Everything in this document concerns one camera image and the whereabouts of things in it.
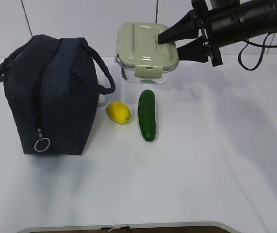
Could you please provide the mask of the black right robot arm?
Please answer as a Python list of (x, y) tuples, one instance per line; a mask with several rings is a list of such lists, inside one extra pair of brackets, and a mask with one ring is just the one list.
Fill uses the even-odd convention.
[(159, 44), (192, 41), (177, 49), (179, 60), (222, 65), (220, 48), (266, 33), (277, 33), (277, 0), (192, 1), (193, 9), (158, 35)]

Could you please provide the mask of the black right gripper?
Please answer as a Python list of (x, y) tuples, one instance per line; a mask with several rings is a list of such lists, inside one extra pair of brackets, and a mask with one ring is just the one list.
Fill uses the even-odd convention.
[[(158, 35), (158, 44), (166, 44), (184, 39), (194, 41), (177, 48), (180, 61), (206, 63), (211, 59), (213, 67), (223, 64), (219, 47), (212, 31), (212, 21), (205, 0), (193, 0), (190, 10), (175, 25)], [(198, 38), (199, 28), (202, 36)]]

